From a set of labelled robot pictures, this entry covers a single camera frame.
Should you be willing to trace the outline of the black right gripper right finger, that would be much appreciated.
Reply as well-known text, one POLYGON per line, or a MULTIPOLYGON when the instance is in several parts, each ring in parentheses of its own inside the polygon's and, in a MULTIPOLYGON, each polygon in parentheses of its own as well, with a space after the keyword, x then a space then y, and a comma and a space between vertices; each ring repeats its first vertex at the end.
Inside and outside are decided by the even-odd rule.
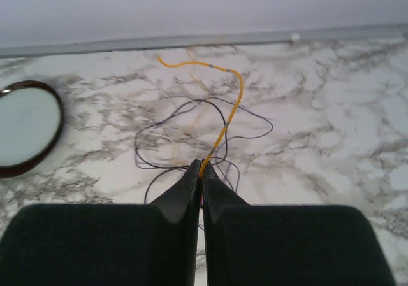
POLYGON ((370 222, 341 205, 254 206, 201 177, 209 285, 394 285, 370 222))

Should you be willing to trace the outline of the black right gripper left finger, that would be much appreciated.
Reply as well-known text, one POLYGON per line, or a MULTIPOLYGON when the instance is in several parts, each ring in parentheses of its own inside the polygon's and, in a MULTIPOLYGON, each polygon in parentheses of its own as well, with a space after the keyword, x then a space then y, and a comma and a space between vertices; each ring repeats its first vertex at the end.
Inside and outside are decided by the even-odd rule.
POLYGON ((1 238, 2 285, 192 285, 200 162, 146 205, 32 204, 1 238))

